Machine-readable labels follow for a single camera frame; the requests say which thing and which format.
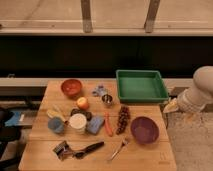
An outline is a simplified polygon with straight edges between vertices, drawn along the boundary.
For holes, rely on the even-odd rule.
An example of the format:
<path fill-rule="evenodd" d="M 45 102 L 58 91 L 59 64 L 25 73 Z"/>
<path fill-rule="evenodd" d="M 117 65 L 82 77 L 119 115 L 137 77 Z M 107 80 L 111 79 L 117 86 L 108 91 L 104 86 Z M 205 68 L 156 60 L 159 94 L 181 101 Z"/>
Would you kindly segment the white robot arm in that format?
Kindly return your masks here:
<path fill-rule="evenodd" d="M 193 74 L 193 84 L 173 98 L 163 112 L 200 113 L 208 104 L 213 104 L 213 66 L 198 68 Z"/>

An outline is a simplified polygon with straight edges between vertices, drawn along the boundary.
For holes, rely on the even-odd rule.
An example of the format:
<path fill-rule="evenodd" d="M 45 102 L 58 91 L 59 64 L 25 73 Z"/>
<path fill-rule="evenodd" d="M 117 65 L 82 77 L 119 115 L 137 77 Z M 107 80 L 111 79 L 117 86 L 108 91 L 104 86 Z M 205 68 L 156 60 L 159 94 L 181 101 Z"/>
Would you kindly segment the yellow-tipped gripper finger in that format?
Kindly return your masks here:
<path fill-rule="evenodd" d="M 164 113 L 176 112 L 179 109 L 177 99 L 173 98 L 163 109 Z"/>

